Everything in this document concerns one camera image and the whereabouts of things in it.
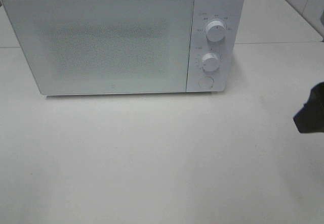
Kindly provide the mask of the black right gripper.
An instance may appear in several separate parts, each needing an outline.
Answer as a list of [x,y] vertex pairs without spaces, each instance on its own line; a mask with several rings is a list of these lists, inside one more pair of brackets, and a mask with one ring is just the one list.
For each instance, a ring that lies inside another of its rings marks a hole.
[[299,133],[323,133],[323,82],[311,89],[307,102],[293,120]]

